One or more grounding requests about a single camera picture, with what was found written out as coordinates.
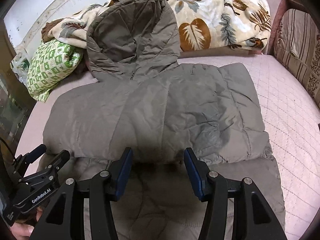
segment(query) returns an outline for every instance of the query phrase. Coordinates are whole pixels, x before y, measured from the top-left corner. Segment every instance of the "green and white pillow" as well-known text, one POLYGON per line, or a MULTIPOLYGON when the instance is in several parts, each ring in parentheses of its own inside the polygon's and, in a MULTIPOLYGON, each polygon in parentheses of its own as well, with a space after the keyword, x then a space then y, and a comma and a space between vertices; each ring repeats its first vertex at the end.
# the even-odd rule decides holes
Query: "green and white pillow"
POLYGON ((56 84, 71 74, 82 59, 83 49, 56 39, 42 43, 28 69, 27 87, 37 101, 45 102, 56 84))

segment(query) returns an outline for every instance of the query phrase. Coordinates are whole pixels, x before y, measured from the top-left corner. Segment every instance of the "mattress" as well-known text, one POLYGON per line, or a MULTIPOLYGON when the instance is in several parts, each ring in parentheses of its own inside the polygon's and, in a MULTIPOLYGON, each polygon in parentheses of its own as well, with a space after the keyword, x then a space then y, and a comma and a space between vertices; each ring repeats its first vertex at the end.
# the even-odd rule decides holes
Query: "mattress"
MULTIPOLYGON (((288 240, 298 240, 320 207, 320 110, 302 85, 273 56, 223 56, 179 59, 179 63, 223 66, 241 62, 255 84, 266 131, 277 159, 286 209, 288 240)), ((89 72, 69 76, 46 103, 37 102, 18 145, 17 155, 42 143, 53 103, 75 87, 97 82, 89 72)), ((36 171, 33 163, 27 174, 36 171)))

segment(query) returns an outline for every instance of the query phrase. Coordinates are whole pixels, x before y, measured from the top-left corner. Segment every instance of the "white wall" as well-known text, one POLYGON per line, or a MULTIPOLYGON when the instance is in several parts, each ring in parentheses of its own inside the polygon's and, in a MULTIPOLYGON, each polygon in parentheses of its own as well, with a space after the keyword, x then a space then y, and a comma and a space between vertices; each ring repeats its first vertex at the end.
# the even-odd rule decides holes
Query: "white wall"
POLYGON ((4 18, 14 48, 23 47, 31 57, 41 41, 46 22, 72 15, 85 6, 106 0, 17 0, 4 18))

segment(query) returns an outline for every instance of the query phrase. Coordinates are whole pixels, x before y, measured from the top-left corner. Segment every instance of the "silver bolt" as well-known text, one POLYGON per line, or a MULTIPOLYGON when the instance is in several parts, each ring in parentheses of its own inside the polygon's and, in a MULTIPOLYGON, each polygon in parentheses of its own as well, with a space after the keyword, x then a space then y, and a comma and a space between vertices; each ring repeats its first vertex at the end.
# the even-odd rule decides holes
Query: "silver bolt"
POLYGON ((250 185, 252 183, 252 179, 244 178, 244 183, 250 185))
POLYGON ((66 184, 67 185, 71 185, 72 183, 74 183, 75 182, 75 180, 73 179, 73 178, 70 178, 70 179, 67 179, 66 180, 66 184))
POLYGON ((216 171, 210 171, 209 172, 209 176, 213 177, 213 178, 216 178, 216 177, 218 177, 218 173, 216 171))
POLYGON ((101 177, 107 177, 107 176, 109 176, 109 171, 101 171, 101 172, 100 172, 100 176, 101 176, 101 177))

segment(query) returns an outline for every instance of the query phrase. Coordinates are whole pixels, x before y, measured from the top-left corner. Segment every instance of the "black cable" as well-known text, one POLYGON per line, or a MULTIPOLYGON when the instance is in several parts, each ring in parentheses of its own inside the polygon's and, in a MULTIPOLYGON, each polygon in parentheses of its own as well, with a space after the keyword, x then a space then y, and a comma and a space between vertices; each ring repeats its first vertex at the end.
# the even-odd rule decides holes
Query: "black cable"
POLYGON ((9 150, 9 152, 11 153, 14 161, 17 161, 16 157, 15 157, 15 154, 12 152, 12 150, 10 149, 9 145, 7 145, 7 143, 5 142, 5 140, 3 140, 1 137, 0 137, 0 141, 2 141, 4 143, 4 145, 7 147, 7 149, 9 150))

